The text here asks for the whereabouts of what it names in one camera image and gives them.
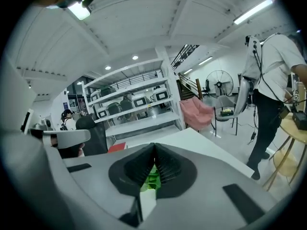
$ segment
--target white desk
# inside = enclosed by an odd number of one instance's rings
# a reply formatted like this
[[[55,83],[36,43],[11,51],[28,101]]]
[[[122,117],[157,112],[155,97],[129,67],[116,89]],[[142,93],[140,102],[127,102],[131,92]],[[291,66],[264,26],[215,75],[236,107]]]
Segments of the white desk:
[[[189,151],[200,153],[203,155],[211,156],[220,159],[247,177],[251,177],[254,171],[247,167],[244,163],[230,155],[228,152],[215,145],[212,141],[197,133],[192,128],[187,128],[172,135],[155,139],[150,142],[157,142],[183,148]]]

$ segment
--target pedestal fan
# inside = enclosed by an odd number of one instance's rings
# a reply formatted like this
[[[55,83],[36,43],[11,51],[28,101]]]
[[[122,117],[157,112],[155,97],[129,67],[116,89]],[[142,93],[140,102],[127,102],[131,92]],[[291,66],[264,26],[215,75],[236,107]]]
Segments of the pedestal fan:
[[[206,81],[209,81],[209,88],[215,90],[215,96],[217,98],[220,95],[227,95],[229,96],[234,88],[234,82],[232,77],[223,70],[215,70],[211,72]]]

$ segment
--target shoe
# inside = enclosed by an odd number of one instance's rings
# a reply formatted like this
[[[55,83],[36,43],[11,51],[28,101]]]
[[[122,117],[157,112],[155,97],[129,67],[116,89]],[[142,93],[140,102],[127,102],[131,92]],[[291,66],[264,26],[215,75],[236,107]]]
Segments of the shoe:
[[[258,166],[253,166],[249,162],[246,165],[254,171],[251,178],[254,179],[255,181],[259,180],[260,179],[260,173],[259,173],[259,170],[258,170]]]
[[[264,155],[262,156],[262,159],[269,159],[269,157],[270,157],[270,155],[267,153],[267,152],[265,152],[264,153]]]

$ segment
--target pink chair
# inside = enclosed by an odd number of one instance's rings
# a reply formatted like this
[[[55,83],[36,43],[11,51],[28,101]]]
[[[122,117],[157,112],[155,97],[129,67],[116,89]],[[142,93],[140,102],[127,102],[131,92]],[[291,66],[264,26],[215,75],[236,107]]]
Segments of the pink chair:
[[[205,105],[196,96],[180,101],[180,107],[187,126],[189,125],[199,131],[210,124],[212,125],[211,120],[214,116],[214,108]]]

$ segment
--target man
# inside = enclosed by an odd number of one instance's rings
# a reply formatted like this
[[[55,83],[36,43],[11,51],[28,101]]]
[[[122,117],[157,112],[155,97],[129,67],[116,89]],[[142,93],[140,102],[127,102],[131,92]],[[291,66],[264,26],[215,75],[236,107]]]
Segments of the man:
[[[248,159],[247,166],[254,170],[252,178],[260,179],[258,164],[268,159],[267,147],[274,140],[281,123],[279,111],[286,92],[288,75],[294,72],[307,89],[307,65],[302,57],[303,42],[298,36],[275,35],[262,46],[262,74],[255,86],[254,102],[258,110],[258,136],[255,147]]]

